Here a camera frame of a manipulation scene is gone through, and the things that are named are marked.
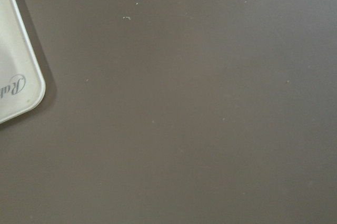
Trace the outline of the cream plastic tray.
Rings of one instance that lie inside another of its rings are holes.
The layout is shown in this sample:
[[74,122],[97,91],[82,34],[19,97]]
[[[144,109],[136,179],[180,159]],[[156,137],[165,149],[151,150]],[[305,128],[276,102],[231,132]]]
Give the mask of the cream plastic tray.
[[1,0],[1,123],[40,104],[45,79],[16,0]]

